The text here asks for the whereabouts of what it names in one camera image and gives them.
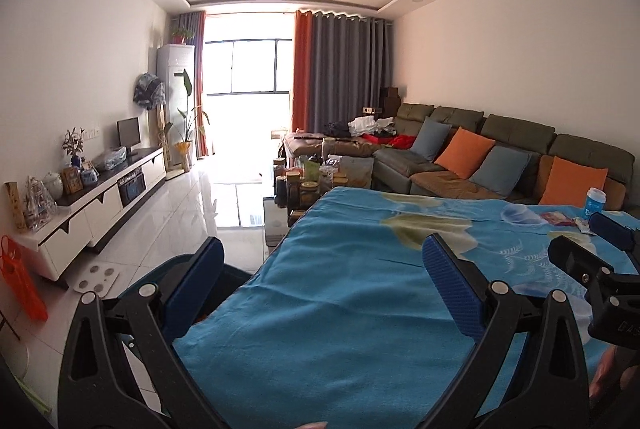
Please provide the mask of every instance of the white wall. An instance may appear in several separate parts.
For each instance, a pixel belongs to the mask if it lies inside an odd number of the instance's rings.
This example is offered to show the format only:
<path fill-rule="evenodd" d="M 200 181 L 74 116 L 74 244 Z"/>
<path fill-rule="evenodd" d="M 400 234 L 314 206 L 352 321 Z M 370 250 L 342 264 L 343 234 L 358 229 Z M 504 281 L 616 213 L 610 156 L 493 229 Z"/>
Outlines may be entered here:
<path fill-rule="evenodd" d="M 640 158 L 640 0 L 438 0 L 395 31 L 405 102 L 542 122 Z M 638 202 L 638 164 L 635 180 Z"/>
<path fill-rule="evenodd" d="M 102 129 L 85 142 L 88 158 L 117 145 L 115 122 L 133 116 L 149 146 L 133 88 L 138 75 L 155 71 L 166 22 L 151 0 L 0 0 L 0 183 L 22 186 L 27 175 L 59 171 L 60 144 L 74 126 Z M 0 232 L 12 230 L 2 197 Z M 0 309 L 16 311 L 2 279 Z"/>

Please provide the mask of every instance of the monitor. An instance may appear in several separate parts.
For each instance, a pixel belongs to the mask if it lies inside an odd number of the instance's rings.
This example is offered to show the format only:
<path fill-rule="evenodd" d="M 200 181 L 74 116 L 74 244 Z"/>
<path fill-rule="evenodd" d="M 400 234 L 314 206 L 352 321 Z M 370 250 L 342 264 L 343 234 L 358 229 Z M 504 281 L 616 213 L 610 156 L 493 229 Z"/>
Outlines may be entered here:
<path fill-rule="evenodd" d="M 130 155 L 132 146 L 140 143 L 138 117 L 118 121 L 118 138 L 120 139 L 120 145 L 127 148 L 127 155 Z"/>

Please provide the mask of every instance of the blue cup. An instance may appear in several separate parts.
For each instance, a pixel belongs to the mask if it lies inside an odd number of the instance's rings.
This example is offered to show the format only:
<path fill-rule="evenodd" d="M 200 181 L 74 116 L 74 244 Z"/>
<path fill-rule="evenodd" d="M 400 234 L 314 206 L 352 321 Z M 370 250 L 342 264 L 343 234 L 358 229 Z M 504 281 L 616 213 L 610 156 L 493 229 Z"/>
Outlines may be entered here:
<path fill-rule="evenodd" d="M 593 213 L 602 212 L 604 203 L 607 201 L 607 195 L 600 189 L 592 187 L 587 192 L 587 199 L 582 210 L 582 217 L 589 219 Z"/>

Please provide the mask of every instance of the white cloth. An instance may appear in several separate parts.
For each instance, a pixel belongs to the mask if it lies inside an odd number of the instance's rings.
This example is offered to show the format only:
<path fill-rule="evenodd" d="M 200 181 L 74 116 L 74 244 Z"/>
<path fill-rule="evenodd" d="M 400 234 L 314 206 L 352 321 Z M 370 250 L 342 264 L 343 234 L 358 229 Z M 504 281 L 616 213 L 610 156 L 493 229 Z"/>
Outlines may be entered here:
<path fill-rule="evenodd" d="M 374 120 L 373 116 L 356 117 L 353 122 L 349 123 L 349 132 L 351 136 L 360 136 L 364 133 L 381 132 L 388 128 L 394 122 L 394 118 Z"/>

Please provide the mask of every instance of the speaker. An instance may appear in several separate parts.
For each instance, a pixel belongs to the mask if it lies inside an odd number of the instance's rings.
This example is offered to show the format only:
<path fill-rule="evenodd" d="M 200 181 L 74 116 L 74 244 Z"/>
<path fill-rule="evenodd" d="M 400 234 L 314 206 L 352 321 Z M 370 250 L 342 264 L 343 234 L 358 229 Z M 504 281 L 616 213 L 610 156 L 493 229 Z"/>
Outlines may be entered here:
<path fill-rule="evenodd" d="M 388 117 L 395 117 L 398 113 L 400 104 L 402 104 L 402 99 L 398 96 L 398 88 L 391 86 L 380 90 L 380 108 L 382 108 L 382 118 L 386 119 Z"/>

